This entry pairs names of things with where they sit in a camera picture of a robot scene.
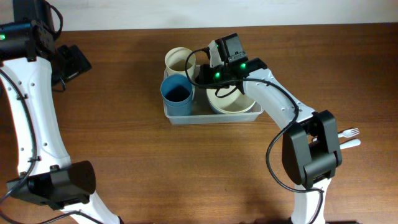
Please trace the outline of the blue cup front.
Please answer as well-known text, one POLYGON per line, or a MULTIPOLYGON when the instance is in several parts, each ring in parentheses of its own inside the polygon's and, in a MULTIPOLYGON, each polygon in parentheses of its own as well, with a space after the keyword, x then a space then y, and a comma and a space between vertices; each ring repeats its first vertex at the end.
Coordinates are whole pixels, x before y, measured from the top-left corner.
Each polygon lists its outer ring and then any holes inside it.
POLYGON ((160 92, 164 102, 170 106, 183 106, 192 101, 193 86, 188 78, 175 74, 163 80, 160 92))

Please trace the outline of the blue cup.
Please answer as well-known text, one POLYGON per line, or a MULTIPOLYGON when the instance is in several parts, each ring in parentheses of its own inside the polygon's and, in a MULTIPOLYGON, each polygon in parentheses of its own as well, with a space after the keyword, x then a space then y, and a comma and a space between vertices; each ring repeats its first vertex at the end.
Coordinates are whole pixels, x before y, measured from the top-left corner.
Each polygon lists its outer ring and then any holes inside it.
POLYGON ((193 104, 192 101, 186 102, 184 105, 172 105, 171 103, 165 102, 167 114, 170 116, 189 116, 192 114, 193 104))
POLYGON ((170 106, 183 106, 192 101, 193 86, 188 78, 175 74, 163 80, 160 92, 164 102, 170 106))

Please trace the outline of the cream bowl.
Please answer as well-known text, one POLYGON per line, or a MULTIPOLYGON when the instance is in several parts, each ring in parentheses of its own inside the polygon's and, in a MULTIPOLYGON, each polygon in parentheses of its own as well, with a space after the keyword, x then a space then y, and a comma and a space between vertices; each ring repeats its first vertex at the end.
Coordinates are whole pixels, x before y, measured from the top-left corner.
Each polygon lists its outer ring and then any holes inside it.
POLYGON ((209 104, 219 108, 223 114, 245 113, 252 109, 256 102, 252 100, 234 100, 234 101, 209 101, 209 104))
POLYGON ((253 99, 242 94, 239 90, 225 98, 219 98, 216 96, 215 89, 206 89, 206 96, 211 109, 217 114, 245 113, 255 104, 253 99))

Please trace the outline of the cream cup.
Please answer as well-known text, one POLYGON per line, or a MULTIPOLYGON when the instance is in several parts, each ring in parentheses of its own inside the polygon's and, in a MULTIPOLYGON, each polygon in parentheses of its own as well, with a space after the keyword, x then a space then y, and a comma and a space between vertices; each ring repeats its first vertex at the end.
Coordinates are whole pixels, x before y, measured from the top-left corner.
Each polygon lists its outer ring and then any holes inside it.
POLYGON ((174 81, 169 79, 172 75, 189 76, 189 79, 194 81, 196 57, 194 55, 189 57, 191 53, 192 51, 185 47, 177 47, 167 52, 165 56, 165 72, 167 78, 163 86, 164 90, 170 91, 176 87, 174 81))

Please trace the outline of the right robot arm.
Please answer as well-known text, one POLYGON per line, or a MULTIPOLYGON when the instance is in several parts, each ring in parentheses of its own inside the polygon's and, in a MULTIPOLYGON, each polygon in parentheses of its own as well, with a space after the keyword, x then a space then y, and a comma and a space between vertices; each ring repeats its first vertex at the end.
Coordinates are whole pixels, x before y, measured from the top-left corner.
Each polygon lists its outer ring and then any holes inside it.
POLYGON ((290 222, 325 223, 326 191, 343 160, 335 117, 328 110, 315 111, 289 93, 265 62, 248 58, 236 33, 211 41, 202 52, 210 62, 200 67, 195 86, 216 90, 234 86, 280 128, 267 148, 266 166, 271 167, 271 149, 281 139, 282 165, 295 185, 276 182, 295 194, 290 222))

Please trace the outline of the blue bowl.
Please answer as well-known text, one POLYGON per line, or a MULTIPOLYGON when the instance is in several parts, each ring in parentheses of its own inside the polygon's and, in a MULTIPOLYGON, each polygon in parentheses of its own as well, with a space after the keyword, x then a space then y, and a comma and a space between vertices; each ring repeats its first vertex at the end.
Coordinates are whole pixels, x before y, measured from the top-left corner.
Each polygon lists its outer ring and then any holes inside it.
POLYGON ((216 114, 223 114, 223 112, 219 108, 213 106, 212 104, 210 104, 210 107, 216 114))

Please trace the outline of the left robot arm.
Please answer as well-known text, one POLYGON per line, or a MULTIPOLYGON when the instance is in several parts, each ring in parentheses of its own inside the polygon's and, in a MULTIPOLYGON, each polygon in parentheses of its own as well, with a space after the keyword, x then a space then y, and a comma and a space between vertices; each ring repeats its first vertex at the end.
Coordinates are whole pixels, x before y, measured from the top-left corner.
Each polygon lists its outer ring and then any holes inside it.
POLYGON ((78 223, 121 223, 96 192, 88 161, 72 162, 58 127, 53 92, 90 70, 76 46, 57 47, 56 7, 45 0, 1 2, 1 83, 19 150, 7 196, 61 211, 78 223))

